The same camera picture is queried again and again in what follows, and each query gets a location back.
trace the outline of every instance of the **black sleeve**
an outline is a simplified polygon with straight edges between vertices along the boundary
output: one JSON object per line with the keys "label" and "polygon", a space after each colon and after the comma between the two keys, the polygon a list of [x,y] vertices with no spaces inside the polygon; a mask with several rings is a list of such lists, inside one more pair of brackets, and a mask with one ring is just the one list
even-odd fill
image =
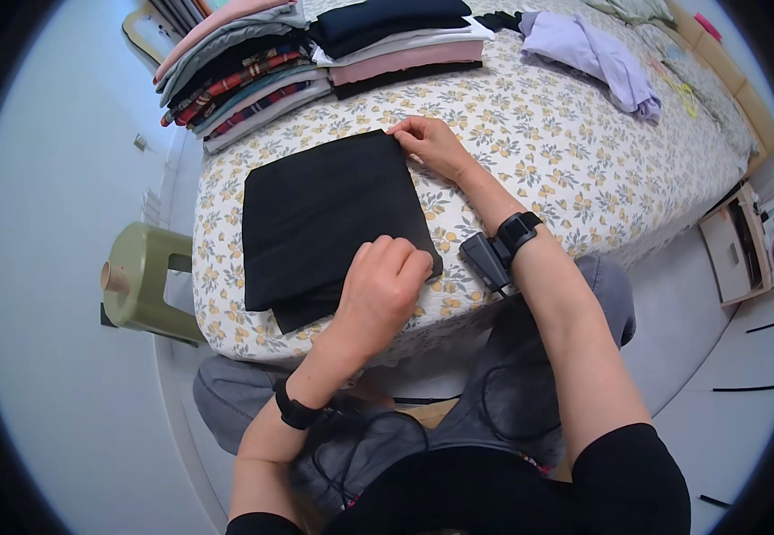
{"label": "black sleeve", "polygon": [[227,535],[304,535],[304,532],[292,520],[278,514],[247,513],[229,522]]}
{"label": "black sleeve", "polygon": [[678,465],[649,424],[609,432],[572,471],[578,522],[592,533],[690,533],[690,496]]}

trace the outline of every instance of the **wooden nightstand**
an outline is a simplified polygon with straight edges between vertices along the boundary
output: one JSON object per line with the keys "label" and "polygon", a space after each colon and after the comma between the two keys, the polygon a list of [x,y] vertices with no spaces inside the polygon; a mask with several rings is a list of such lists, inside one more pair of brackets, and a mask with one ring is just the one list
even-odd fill
{"label": "wooden nightstand", "polygon": [[765,231],[756,213],[753,188],[744,183],[699,220],[714,266],[721,305],[764,294],[772,286]]}

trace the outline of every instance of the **bed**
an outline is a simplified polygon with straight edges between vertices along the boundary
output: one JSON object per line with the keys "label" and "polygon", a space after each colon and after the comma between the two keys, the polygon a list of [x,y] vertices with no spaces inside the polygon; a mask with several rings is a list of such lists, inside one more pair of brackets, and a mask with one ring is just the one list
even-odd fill
{"label": "bed", "polygon": [[[510,30],[486,43],[484,68],[419,79],[338,102],[328,96],[259,129],[203,162],[193,245],[197,320],[206,340],[229,358],[295,366],[330,317],[282,335],[271,312],[244,309],[240,250],[244,179],[250,169],[317,144],[387,128],[407,115],[443,119],[478,161],[563,248],[577,257],[609,253],[632,263],[692,226],[735,183],[774,152],[774,122],[745,76],[692,16],[670,3],[679,26],[667,30],[723,81],[758,144],[747,162],[731,150],[705,109],[690,116],[649,66],[649,46],[630,27],[578,0],[467,0],[474,15],[495,10],[580,13],[621,39],[643,64],[663,102],[660,124],[617,110],[603,84],[539,61],[521,62]],[[711,156],[706,157],[706,148]],[[370,366],[393,366],[449,342],[477,337],[497,313],[491,295],[458,256],[482,229],[466,198],[442,177],[408,161],[443,275],[424,286],[414,315]],[[313,239],[319,232],[314,230]]]}

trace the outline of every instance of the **bed headboard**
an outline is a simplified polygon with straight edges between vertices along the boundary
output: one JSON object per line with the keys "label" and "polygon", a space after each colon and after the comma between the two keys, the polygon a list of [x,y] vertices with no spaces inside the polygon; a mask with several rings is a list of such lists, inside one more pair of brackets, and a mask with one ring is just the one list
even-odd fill
{"label": "bed headboard", "polygon": [[774,152],[774,120],[753,85],[732,61],[723,46],[693,16],[673,0],[666,0],[678,24],[677,31],[662,28],[681,48],[690,50],[705,68],[723,81],[744,111],[750,130],[758,141],[758,154],[750,156],[749,176]]}

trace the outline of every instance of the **pink shirt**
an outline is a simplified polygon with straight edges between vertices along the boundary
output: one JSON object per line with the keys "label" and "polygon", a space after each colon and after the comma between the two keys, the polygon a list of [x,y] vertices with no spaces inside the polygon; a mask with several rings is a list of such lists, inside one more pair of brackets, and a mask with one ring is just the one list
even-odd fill
{"label": "pink shirt", "polygon": [[178,59],[185,55],[185,52],[196,46],[217,28],[257,11],[264,11],[288,3],[289,0],[229,0],[228,4],[204,18],[182,40],[178,41],[178,45],[173,48],[164,59],[164,63],[161,63],[161,67],[158,67],[157,72],[155,72],[155,83],[163,78]]}
{"label": "pink shirt", "polygon": [[410,69],[433,63],[482,61],[483,41],[459,41],[440,45],[419,46],[364,59],[345,67],[330,68],[335,86],[366,80],[392,71]]}

